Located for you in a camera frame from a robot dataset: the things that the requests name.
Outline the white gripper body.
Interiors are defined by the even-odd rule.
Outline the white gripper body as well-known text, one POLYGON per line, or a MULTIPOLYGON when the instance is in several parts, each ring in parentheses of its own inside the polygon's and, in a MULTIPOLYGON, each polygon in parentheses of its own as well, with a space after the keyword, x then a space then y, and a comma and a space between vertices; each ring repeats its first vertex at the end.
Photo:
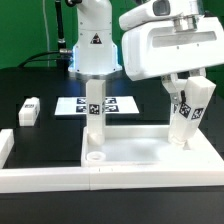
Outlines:
POLYGON ((184 32, 171 21, 149 22, 123 35, 122 53, 132 81, 216 66, 224 64, 224 29, 216 17, 184 32))

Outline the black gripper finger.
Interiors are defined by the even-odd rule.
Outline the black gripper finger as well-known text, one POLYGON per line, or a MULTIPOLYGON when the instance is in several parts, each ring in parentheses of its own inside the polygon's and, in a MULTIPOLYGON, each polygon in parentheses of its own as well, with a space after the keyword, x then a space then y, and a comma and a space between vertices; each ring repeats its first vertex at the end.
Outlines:
POLYGON ((206 69, 205 68, 199 68, 189 71, 189 77, 206 77, 206 69))
POLYGON ((178 78, 177 73, 161 77, 162 85, 170 95, 171 103, 179 105, 185 98, 184 87, 186 82, 178 78))

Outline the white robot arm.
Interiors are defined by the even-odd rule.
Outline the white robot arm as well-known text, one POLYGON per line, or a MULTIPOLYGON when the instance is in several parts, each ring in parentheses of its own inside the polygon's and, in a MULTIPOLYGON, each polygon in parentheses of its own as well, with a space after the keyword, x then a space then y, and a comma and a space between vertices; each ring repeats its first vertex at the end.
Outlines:
POLYGON ((110 0, 65 0, 78 14, 78 41, 69 71, 108 75, 125 70, 133 81, 224 64, 224 29, 199 0, 134 0, 119 17, 123 63, 112 41, 110 0))

